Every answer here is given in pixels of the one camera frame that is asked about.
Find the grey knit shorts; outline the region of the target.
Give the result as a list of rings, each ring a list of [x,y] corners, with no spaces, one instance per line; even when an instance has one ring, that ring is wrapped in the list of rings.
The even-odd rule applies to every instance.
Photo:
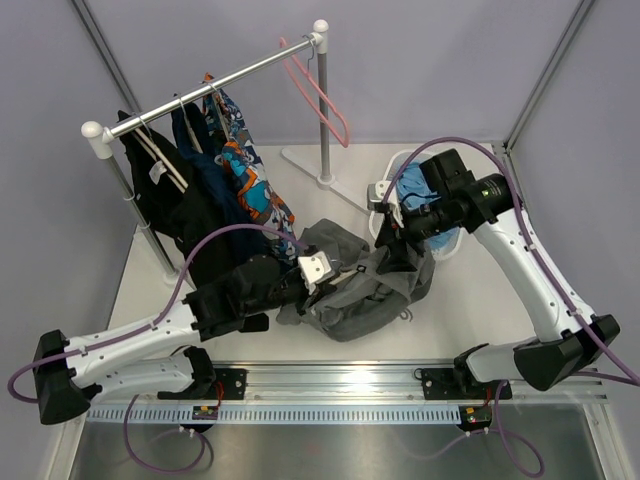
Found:
[[[371,250],[364,239],[329,219],[304,229],[301,240],[324,251],[338,271],[359,264],[367,270],[340,284],[305,313],[297,313],[293,305],[283,306],[276,316],[281,325],[307,324],[334,341],[349,342],[390,324],[431,288],[436,261],[429,251],[421,258],[409,252],[416,272],[379,275],[376,269],[387,248]]]

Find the light blue shorts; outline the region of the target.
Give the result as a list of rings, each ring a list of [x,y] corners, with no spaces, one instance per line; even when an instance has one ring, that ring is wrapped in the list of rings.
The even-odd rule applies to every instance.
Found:
[[[438,195],[428,186],[420,170],[420,161],[413,161],[406,167],[396,183],[396,192],[402,206],[408,210],[427,206],[438,198]],[[449,229],[426,240],[436,261],[450,259],[457,253],[460,243],[459,228]]]

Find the white hanger with grey shorts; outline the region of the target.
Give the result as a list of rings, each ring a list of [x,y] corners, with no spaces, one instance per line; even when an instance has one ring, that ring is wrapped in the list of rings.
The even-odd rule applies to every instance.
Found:
[[[323,288],[329,288],[329,287],[337,288],[340,284],[350,280],[353,276],[359,273],[365,272],[366,270],[367,270],[367,267],[362,264],[354,265],[347,269],[342,269],[338,273],[333,275],[331,278],[329,278],[328,280],[323,281],[321,283],[321,286]]]

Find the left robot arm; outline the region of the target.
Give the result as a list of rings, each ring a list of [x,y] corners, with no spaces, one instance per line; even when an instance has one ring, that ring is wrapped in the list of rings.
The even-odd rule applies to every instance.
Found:
[[[216,373],[203,343],[268,331],[269,311],[315,303],[336,274],[323,252],[299,257],[286,274],[274,259],[256,256],[159,314],[91,335],[43,334],[32,368],[41,424],[70,421],[112,398],[208,396]]]

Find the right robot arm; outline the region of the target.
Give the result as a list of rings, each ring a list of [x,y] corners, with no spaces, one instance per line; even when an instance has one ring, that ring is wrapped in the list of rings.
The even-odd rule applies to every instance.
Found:
[[[367,188],[369,210],[384,217],[376,244],[390,249],[382,272],[411,271],[411,251],[423,252],[428,238],[446,230],[464,229],[500,266],[535,333],[520,343],[481,344],[458,355],[452,374],[456,391],[474,397],[504,380],[547,391],[569,377],[589,375],[620,326],[612,315],[596,314],[559,272],[507,176],[476,178],[454,149],[431,156],[419,170],[435,197],[416,209],[404,207],[388,180]]]

